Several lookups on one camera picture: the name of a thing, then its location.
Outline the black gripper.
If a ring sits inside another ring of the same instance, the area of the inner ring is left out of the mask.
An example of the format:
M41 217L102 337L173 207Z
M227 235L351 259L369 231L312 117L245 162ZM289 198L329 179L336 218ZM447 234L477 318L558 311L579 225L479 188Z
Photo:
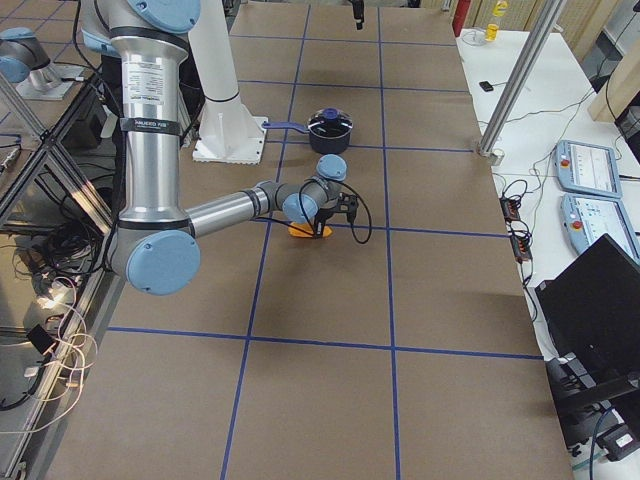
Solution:
M355 194L341 192L338 198L329 207L319 210L313 219L313 238L327 238L331 235L331 228L327 221L337 214L344 214L349 224L354 224L357 218L359 200Z
M363 0L349 0L352 6L353 18L357 30L362 30L365 21L365 6Z

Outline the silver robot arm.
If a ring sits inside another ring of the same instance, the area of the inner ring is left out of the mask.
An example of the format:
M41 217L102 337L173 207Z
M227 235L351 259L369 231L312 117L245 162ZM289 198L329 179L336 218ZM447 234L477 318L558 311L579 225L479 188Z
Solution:
M80 15L87 46L121 63L126 203L108 255L114 272L135 289L151 295L181 290L200 266L198 237L264 214L280 211L292 222L311 222L313 236L331 215L355 215L346 163L334 153L321 157L315 174L299 184L265 181L181 207L184 61L194 59L205 96L197 160L256 164L268 126L241 100L221 3L85 1Z
M123 47L126 36L152 43L169 43L186 51L188 34L205 17L207 8L227 14L233 1L96 1L79 5L83 16L84 44L108 57L121 58L133 51ZM1 73L11 83L20 83L34 72L46 72L51 60L28 28L1 33Z

